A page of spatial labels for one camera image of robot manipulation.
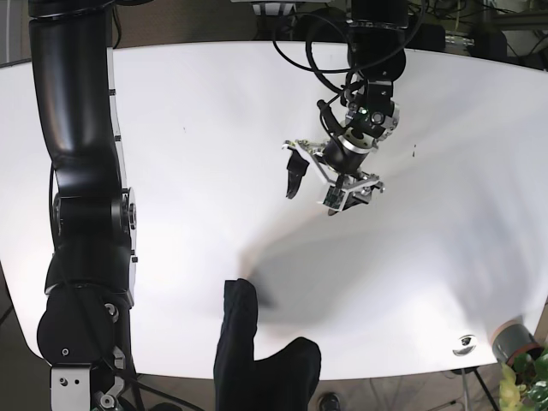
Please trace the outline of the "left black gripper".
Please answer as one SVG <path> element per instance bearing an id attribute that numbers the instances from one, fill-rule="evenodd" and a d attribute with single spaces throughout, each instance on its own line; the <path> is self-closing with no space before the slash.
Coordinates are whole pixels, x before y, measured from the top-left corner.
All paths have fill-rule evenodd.
<path id="1" fill-rule="evenodd" d="M 328 132 L 324 142 L 287 140 L 283 147 L 290 151 L 286 170 L 286 198 L 293 199 L 303 177 L 312 168 L 323 184 L 319 203 L 335 215 L 353 206 L 368 205 L 372 193 L 384 191 L 380 177 L 365 172 L 361 166 L 366 157 L 378 150 L 386 139 L 386 126 L 369 120 L 352 121 L 337 131 Z"/>

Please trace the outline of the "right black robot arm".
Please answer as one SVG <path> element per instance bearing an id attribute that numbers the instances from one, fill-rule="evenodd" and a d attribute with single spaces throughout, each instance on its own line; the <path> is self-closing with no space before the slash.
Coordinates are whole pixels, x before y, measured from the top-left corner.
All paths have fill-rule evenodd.
<path id="1" fill-rule="evenodd" d="M 136 206 L 113 75 L 112 1 L 32 1 L 29 39 L 51 159 L 54 252 L 37 328 L 54 410 L 126 410 L 135 390 Z"/>

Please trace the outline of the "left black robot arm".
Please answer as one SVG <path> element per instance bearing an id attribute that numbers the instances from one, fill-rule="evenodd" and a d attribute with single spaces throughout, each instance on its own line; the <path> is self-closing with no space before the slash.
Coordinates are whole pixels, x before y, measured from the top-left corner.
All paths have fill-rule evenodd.
<path id="1" fill-rule="evenodd" d="M 406 67 L 405 48 L 418 34 L 427 10 L 426 1 L 416 16 L 410 15 L 407 1 L 348 1 L 345 15 L 308 13 L 313 23 L 304 40 L 307 64 L 298 68 L 314 74 L 334 96 L 317 102 L 325 141 L 283 144 L 290 152 L 287 198 L 297 195 L 308 169 L 314 169 L 325 186 L 319 203 L 331 216 L 367 205 L 374 192 L 384 191 L 380 177 L 365 172 L 362 165 L 400 122 L 394 85 Z M 313 42 L 325 27 L 347 46 L 347 67 L 322 69 L 316 63 Z"/>

